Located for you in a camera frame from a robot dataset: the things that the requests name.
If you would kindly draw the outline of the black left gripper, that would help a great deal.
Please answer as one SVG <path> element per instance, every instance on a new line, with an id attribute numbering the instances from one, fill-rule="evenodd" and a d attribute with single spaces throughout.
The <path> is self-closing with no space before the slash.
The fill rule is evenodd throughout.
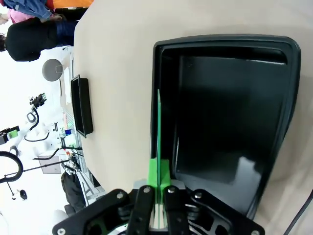
<path id="1" fill-rule="evenodd" d="M 0 145 L 7 143 L 10 139 L 16 138 L 20 131 L 19 126 L 6 128 L 0 132 Z"/>

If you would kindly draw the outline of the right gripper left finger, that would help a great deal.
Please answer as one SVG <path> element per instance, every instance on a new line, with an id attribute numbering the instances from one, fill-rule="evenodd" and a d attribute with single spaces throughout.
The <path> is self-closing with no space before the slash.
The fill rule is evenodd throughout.
<path id="1" fill-rule="evenodd" d="M 127 224 L 127 235 L 147 235 L 155 204 L 155 187 L 159 160 L 149 159 L 147 184 L 130 193 L 114 189 L 78 213 L 57 223 L 54 235 L 108 235 Z"/>

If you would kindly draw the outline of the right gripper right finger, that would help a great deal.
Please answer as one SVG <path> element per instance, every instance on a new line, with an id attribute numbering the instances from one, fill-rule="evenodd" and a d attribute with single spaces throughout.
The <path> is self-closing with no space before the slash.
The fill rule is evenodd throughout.
<path id="1" fill-rule="evenodd" d="M 160 192 L 170 235 L 264 235 L 265 230 L 204 189 L 188 190 L 160 160 Z"/>

